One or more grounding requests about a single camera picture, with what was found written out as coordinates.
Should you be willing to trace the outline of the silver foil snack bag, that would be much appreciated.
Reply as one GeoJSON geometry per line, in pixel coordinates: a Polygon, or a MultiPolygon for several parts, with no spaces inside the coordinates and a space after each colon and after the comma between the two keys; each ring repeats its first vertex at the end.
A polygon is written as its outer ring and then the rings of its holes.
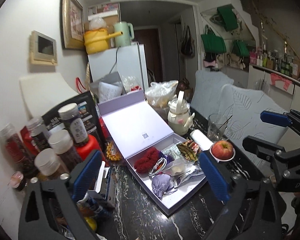
{"type": "MultiPolygon", "coordinates": [[[[183,158],[177,148],[177,145],[175,145],[169,149],[167,156],[173,157],[174,160],[183,158]]],[[[203,176],[203,175],[204,175],[204,172],[200,168],[200,166],[198,164],[198,160],[197,160],[196,162],[194,162],[194,165],[185,174],[182,174],[181,176],[172,177],[173,178],[173,186],[176,189],[181,184],[185,183],[186,181],[190,180],[191,178],[197,177],[197,176],[203,176]]]]}

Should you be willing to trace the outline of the colourful shrimp snack bag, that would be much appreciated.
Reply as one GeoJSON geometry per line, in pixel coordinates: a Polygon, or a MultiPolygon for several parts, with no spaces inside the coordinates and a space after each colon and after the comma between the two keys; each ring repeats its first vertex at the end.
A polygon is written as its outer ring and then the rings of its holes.
{"type": "Polygon", "coordinates": [[[196,162],[198,160],[202,151],[200,146],[193,140],[178,143],[177,148],[184,159],[192,162],[196,162]]]}

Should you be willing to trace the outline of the clear zip plastic bag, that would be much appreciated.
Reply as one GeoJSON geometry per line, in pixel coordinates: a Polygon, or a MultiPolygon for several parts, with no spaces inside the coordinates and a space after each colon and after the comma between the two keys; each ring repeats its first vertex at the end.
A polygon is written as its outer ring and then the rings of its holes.
{"type": "Polygon", "coordinates": [[[172,177],[181,176],[182,174],[185,174],[193,165],[194,162],[179,158],[167,164],[162,170],[162,173],[168,174],[172,177]]]}

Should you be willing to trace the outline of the purple satin sachet with tassel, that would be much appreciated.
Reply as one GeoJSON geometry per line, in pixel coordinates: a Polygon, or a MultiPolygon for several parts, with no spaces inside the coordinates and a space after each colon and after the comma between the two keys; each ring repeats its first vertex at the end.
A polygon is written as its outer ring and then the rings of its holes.
{"type": "Polygon", "coordinates": [[[159,199],[162,199],[165,194],[170,194],[169,191],[172,191],[172,193],[175,192],[172,176],[162,173],[166,165],[167,160],[160,158],[149,172],[149,177],[152,181],[152,192],[159,199]]]}

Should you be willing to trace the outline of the red fluffy soft toy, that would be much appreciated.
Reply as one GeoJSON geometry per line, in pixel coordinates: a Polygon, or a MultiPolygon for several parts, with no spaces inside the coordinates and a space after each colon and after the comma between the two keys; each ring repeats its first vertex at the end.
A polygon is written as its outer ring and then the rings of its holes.
{"type": "Polygon", "coordinates": [[[162,158],[162,152],[151,147],[142,158],[135,162],[134,168],[140,174],[148,173],[160,158],[162,158]]]}

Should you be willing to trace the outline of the blue white medicine box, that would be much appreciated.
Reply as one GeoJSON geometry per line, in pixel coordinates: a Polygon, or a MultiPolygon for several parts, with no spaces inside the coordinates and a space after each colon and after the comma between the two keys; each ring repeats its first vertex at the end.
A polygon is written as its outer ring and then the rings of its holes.
{"type": "Polygon", "coordinates": [[[116,206],[116,184],[117,177],[113,168],[106,167],[106,162],[102,161],[94,188],[88,190],[88,194],[101,205],[109,209],[114,209],[116,206]]]}

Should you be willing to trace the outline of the white cabinet counter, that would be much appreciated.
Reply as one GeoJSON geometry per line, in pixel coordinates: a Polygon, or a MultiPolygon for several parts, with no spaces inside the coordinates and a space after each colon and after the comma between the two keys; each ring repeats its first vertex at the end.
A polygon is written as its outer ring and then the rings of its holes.
{"type": "Polygon", "coordinates": [[[253,89],[258,80],[266,82],[266,93],[280,107],[285,110],[294,109],[300,111],[300,86],[297,83],[291,83],[287,90],[284,89],[285,83],[277,80],[275,85],[271,84],[270,73],[267,68],[259,68],[258,66],[249,66],[248,88],[253,89]]]}

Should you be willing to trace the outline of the red plastic container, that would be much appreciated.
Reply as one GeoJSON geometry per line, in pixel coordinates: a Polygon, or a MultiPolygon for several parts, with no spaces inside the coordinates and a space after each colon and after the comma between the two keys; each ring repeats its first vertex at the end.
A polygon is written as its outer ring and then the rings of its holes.
{"type": "Polygon", "coordinates": [[[79,156],[81,157],[81,159],[84,161],[91,152],[93,152],[94,150],[98,150],[102,153],[101,154],[102,160],[106,161],[97,139],[93,135],[90,135],[90,134],[88,135],[88,139],[89,140],[86,144],[84,144],[82,146],[75,146],[75,149],[76,149],[77,153],[79,154],[79,156]]]}

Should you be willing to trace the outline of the small metal bowl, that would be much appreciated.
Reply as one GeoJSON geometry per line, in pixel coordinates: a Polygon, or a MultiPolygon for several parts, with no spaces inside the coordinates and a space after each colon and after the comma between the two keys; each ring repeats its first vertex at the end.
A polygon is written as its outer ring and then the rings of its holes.
{"type": "Polygon", "coordinates": [[[218,152],[217,155],[215,155],[213,153],[212,147],[209,150],[210,154],[212,155],[212,157],[217,161],[217,162],[227,162],[227,161],[231,161],[234,159],[235,155],[236,155],[236,151],[233,148],[232,152],[230,153],[230,151],[228,149],[226,149],[225,153],[222,152],[218,152]]]}

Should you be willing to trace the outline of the red apple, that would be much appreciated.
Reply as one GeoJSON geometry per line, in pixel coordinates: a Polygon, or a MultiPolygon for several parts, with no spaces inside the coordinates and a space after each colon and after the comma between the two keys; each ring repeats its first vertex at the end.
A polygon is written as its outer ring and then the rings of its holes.
{"type": "Polygon", "coordinates": [[[225,141],[225,140],[221,140],[221,141],[218,141],[218,142],[215,142],[212,146],[212,150],[213,150],[213,153],[215,155],[217,155],[217,153],[220,151],[222,153],[225,153],[226,152],[226,149],[228,149],[230,151],[230,153],[232,152],[232,149],[234,147],[232,146],[232,144],[228,141],[225,141]]]}

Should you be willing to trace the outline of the white rolled towel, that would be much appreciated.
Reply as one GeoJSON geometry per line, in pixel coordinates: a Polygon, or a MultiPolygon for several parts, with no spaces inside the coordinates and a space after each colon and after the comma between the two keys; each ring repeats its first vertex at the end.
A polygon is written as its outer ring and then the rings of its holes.
{"type": "Polygon", "coordinates": [[[190,133],[192,140],[198,144],[202,151],[207,151],[213,145],[213,142],[200,130],[195,129],[190,133]]]}

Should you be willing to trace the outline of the yellow lemon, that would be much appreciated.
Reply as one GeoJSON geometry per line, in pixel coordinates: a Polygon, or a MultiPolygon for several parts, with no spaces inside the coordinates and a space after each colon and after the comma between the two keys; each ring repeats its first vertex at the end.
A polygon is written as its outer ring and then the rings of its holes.
{"type": "Polygon", "coordinates": [[[90,226],[90,228],[95,232],[97,230],[97,223],[96,221],[91,217],[85,217],[85,221],[90,226]]]}

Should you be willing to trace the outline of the lavender open gift box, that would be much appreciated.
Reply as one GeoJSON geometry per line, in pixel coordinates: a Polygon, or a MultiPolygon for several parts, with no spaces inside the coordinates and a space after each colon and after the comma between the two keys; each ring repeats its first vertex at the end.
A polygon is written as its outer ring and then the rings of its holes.
{"type": "Polygon", "coordinates": [[[160,115],[145,101],[143,90],[135,90],[98,104],[100,115],[115,145],[125,159],[131,174],[154,200],[160,210],[170,216],[187,202],[205,183],[203,174],[182,183],[172,193],[159,198],[152,191],[152,180],[134,168],[137,160],[154,147],[165,150],[185,139],[173,132],[160,115]]]}

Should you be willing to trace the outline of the glass mug with stirrer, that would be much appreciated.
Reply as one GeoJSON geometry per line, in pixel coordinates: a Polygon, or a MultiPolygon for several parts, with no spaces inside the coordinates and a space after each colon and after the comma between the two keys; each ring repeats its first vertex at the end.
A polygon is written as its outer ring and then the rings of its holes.
{"type": "Polygon", "coordinates": [[[208,119],[207,137],[212,142],[229,140],[233,135],[230,128],[231,118],[231,115],[227,117],[222,114],[211,114],[208,119]]]}

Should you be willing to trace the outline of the dark jar white lid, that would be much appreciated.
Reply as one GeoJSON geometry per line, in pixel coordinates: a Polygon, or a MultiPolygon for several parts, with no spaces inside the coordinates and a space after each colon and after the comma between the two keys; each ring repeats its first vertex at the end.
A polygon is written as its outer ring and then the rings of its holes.
{"type": "Polygon", "coordinates": [[[70,103],[58,110],[59,117],[70,133],[74,143],[82,146],[88,142],[88,134],[76,103],[70,103]]]}

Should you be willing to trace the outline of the black snack pouch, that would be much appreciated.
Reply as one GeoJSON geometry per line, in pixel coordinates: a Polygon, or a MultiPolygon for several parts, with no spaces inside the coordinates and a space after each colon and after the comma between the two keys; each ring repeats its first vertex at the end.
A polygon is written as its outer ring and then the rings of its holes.
{"type": "Polygon", "coordinates": [[[58,104],[45,113],[42,119],[50,132],[61,128],[67,129],[76,144],[86,142],[85,134],[94,136],[101,146],[105,142],[96,105],[90,92],[78,94],[58,104]]]}

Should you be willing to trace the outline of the green tote bag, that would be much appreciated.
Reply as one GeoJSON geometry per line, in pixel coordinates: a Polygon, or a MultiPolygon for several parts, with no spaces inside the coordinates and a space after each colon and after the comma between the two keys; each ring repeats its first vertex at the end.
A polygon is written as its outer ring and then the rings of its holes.
{"type": "Polygon", "coordinates": [[[206,53],[226,53],[226,45],[223,38],[217,36],[207,24],[205,25],[204,33],[201,35],[201,39],[206,53]]]}

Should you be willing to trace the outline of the plastic bag of food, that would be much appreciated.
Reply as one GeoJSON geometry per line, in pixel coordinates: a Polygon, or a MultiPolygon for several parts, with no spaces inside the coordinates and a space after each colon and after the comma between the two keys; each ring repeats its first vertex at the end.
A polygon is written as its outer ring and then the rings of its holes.
{"type": "Polygon", "coordinates": [[[165,108],[176,93],[178,80],[166,82],[152,82],[151,86],[145,90],[147,102],[154,108],[165,108]]]}

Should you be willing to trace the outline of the white refrigerator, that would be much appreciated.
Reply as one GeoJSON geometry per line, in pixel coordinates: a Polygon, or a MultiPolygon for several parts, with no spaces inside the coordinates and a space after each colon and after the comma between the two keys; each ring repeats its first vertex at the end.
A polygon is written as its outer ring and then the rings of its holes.
{"type": "Polygon", "coordinates": [[[89,55],[88,60],[94,82],[112,72],[118,72],[121,78],[136,77],[143,89],[149,87],[143,44],[108,49],[89,55]]]}

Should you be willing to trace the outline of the yellow pot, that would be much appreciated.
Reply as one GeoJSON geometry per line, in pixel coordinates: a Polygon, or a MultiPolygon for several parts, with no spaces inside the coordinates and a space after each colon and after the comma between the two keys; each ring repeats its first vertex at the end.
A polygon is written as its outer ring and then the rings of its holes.
{"type": "Polygon", "coordinates": [[[106,28],[86,31],[83,36],[87,54],[91,55],[108,50],[110,48],[110,39],[121,34],[121,32],[109,34],[106,28]]]}

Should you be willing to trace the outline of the light green kettle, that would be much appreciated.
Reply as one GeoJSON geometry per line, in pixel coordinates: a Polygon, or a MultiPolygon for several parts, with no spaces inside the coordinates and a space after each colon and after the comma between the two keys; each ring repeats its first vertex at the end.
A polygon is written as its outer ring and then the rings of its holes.
{"type": "Polygon", "coordinates": [[[117,22],[114,24],[114,31],[116,33],[122,33],[120,36],[115,37],[116,47],[125,47],[131,45],[131,42],[134,39],[134,29],[131,23],[117,22]]]}

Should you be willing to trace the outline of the brown entrance door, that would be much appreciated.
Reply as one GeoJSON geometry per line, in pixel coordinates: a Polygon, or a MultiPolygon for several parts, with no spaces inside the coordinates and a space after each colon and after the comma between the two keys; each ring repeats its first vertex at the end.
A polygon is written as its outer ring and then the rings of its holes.
{"type": "Polygon", "coordinates": [[[147,68],[154,74],[157,82],[163,80],[161,48],[158,29],[139,29],[134,30],[135,41],[143,44],[147,68]]]}

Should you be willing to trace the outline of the wall intercom panel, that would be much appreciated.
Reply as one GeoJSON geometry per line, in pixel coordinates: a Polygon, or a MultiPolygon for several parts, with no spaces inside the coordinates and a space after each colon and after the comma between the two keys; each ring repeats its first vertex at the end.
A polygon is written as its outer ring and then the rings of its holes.
{"type": "Polygon", "coordinates": [[[56,41],[38,31],[32,31],[29,49],[30,64],[39,66],[57,66],[56,41]]]}

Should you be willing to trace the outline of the framed wall picture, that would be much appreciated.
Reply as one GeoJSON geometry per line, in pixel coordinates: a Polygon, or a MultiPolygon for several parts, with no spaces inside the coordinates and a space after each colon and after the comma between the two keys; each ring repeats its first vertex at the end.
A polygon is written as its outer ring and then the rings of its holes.
{"type": "Polygon", "coordinates": [[[61,0],[61,27],[63,47],[84,50],[84,15],[78,0],[61,0]]]}

